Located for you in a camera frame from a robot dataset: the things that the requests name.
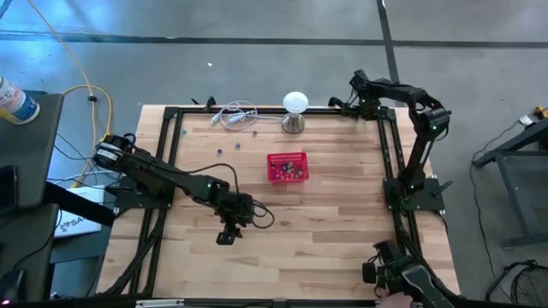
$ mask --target yellow cable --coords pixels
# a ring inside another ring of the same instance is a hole
[[[74,62],[74,65],[80,70],[80,73],[82,74],[82,77],[84,78],[84,81],[86,82],[85,85],[79,85],[79,86],[71,87],[70,89],[64,91],[63,95],[67,95],[70,92],[72,92],[73,90],[80,89],[80,88],[83,88],[83,87],[87,88],[87,90],[89,91],[90,96],[93,96],[92,88],[102,92],[106,96],[106,98],[109,102],[109,119],[107,121],[106,133],[105,133],[104,136],[109,135],[110,134],[110,129],[111,129],[111,126],[112,126],[111,125],[112,124],[111,123],[112,122],[112,99],[110,98],[110,95],[105,90],[101,89],[100,87],[90,85],[89,80],[87,79],[87,76],[86,76],[86,72],[84,72],[84,68],[82,68],[82,66],[80,65],[80,62],[78,62],[78,59],[76,59],[76,56],[74,56],[74,54],[70,51],[69,47],[65,44],[65,42],[63,42],[63,39],[59,36],[59,34],[55,31],[55,29],[51,26],[51,24],[45,19],[45,17],[42,15],[42,13],[40,13],[38,8],[34,5],[33,1],[32,0],[27,0],[27,1],[33,7],[33,9],[36,11],[36,13],[40,16],[42,21],[44,21],[44,23],[50,28],[51,33],[53,33],[53,35],[55,35],[55,37],[57,38],[59,43],[61,43],[61,45],[67,51],[68,55],[72,58],[72,61]],[[93,102],[93,101],[92,101],[92,127],[93,127],[93,144],[92,144],[92,150],[90,151],[90,154],[89,154],[90,157],[91,157],[91,155],[93,155],[93,151],[95,150],[95,144],[97,142],[97,129],[96,129],[96,126],[95,126],[95,102]],[[72,185],[72,188],[80,186],[80,183],[78,183],[78,182],[82,181],[82,178],[85,176],[86,170],[87,170],[87,163],[84,164],[84,169],[82,170],[82,172],[81,172],[80,176],[78,177],[77,181]]]
[[[87,85],[73,86],[70,89],[64,91],[63,95],[67,95],[70,92],[72,92],[73,90],[80,89],[80,88],[83,88],[83,87],[87,87]],[[104,139],[105,136],[110,135],[110,129],[112,127],[112,98],[110,97],[109,93],[107,93],[105,90],[101,89],[100,87],[94,86],[94,85],[90,85],[90,87],[95,89],[95,90],[98,90],[99,92],[102,92],[106,96],[107,101],[109,102],[109,119],[107,120],[107,123],[106,123],[106,133],[104,134],[104,136],[102,138],[102,139]],[[92,143],[92,149],[90,150],[90,153],[89,153],[89,157],[91,157],[93,155],[93,152],[95,150],[95,145],[97,144],[97,128],[96,128],[96,125],[95,125],[95,102],[92,102],[92,127],[93,127],[93,143]],[[80,186],[79,182],[81,182],[81,178],[86,173],[87,166],[88,166],[87,163],[85,163],[84,164],[84,169],[82,170],[82,172],[80,173],[80,176],[78,177],[78,179],[76,179],[77,181],[74,182],[72,187],[79,187]]]
[[[80,70],[80,73],[82,74],[82,77],[84,77],[84,81],[86,82],[86,85],[87,85],[87,88],[89,90],[89,95],[93,95],[93,91],[92,91],[92,88],[90,87],[90,84],[89,84],[89,81],[87,80],[87,76],[86,76],[86,73],[84,72],[84,68],[82,68],[82,66],[80,65],[80,63],[78,62],[78,60],[76,59],[76,57],[73,55],[73,53],[70,51],[69,47],[65,44],[65,42],[63,42],[63,39],[59,36],[59,34],[57,34],[57,32],[55,31],[55,29],[50,25],[50,23],[45,19],[45,17],[42,15],[42,13],[40,13],[40,11],[38,10],[38,8],[36,7],[36,5],[34,5],[33,3],[33,0],[27,0],[28,3],[33,7],[33,9],[36,11],[36,13],[38,13],[38,15],[40,16],[40,18],[42,19],[42,21],[45,22],[45,24],[50,28],[51,32],[53,33],[53,35],[55,35],[55,37],[57,38],[57,40],[59,41],[59,43],[61,43],[63,45],[63,47],[65,48],[65,50],[67,51],[68,55],[72,58],[72,61],[74,62],[74,65],[76,65],[76,67]]]

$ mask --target human hand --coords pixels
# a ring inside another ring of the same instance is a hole
[[[388,295],[388,291],[382,289],[380,291],[381,302],[378,306],[380,308],[409,308],[413,302],[413,298],[403,292]]]

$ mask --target red plastic basket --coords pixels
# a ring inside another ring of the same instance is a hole
[[[272,183],[299,183],[308,180],[305,152],[268,154],[266,167],[268,181]]]

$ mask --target lamp base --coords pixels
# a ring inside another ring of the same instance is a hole
[[[282,128],[287,133],[300,133],[305,129],[305,117],[300,114],[288,113],[282,118]]]

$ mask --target white paper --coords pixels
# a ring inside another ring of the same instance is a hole
[[[103,205],[104,185],[98,185],[95,187],[99,189],[91,187],[78,187],[69,188],[67,190],[81,196],[82,198],[86,198],[92,202]],[[59,227],[55,229],[56,239],[78,234],[89,234],[92,232],[101,231],[101,225],[96,222],[88,221],[87,219],[84,219],[80,216],[64,210],[62,210],[62,213],[63,216],[61,217]]]

